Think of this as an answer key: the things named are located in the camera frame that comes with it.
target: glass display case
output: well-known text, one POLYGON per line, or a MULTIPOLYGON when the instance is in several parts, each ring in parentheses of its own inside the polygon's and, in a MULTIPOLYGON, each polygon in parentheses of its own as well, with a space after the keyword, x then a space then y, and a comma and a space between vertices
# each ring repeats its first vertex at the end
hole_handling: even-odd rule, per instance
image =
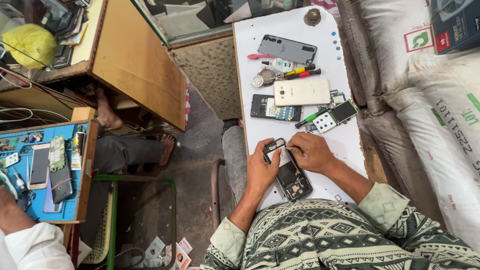
POLYGON ((232 22, 303 6, 303 0, 131 0, 164 45, 231 31, 232 22))
POLYGON ((59 52, 59 45, 78 34, 87 20, 77 1, 0 0, 2 65, 21 64, 36 69, 68 65, 72 49, 61 47, 59 52))

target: yellow plastic bag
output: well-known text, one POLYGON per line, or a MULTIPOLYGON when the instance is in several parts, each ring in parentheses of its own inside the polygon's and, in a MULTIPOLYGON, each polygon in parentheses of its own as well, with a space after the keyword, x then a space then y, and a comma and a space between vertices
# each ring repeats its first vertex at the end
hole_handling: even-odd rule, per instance
POLYGON ((23 66, 28 68, 42 69, 44 65, 33 60, 32 58, 51 65, 53 57, 55 56, 55 48, 57 42, 53 35, 35 24, 21 25, 8 31, 2 35, 3 42, 11 45, 3 44, 6 50, 12 53, 13 58, 23 66), (32 58, 22 54, 19 51, 26 53, 32 58))

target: green screwdriver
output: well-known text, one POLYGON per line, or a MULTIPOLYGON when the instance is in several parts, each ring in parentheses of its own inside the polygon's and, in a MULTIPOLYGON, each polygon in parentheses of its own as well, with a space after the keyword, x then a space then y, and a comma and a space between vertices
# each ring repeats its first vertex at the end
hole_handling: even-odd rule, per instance
POLYGON ((310 115, 309 117, 305 118, 305 120, 303 120, 302 122, 300 123, 297 123, 295 124, 295 127, 297 129, 299 129, 301 126, 303 126, 304 124, 310 122, 310 121, 313 121, 315 118, 317 118, 320 114, 326 112, 328 110, 328 107, 325 107, 323 109, 321 109, 320 111, 318 111, 317 113, 314 113, 312 115, 310 115))

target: gray phone back cover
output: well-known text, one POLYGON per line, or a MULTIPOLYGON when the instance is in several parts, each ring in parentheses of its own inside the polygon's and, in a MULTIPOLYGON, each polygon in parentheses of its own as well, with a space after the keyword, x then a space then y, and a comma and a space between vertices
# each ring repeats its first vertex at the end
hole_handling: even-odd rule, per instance
POLYGON ((258 47, 258 53, 311 65, 317 53, 317 47, 282 37, 265 35, 258 47))

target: white shirt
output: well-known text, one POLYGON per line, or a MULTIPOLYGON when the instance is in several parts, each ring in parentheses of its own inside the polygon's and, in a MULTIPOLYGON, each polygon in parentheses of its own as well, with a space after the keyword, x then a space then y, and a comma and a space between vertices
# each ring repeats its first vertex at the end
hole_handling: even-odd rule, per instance
POLYGON ((60 228, 39 223, 7 236, 0 230, 0 269, 74 270, 74 267, 63 246, 60 228))

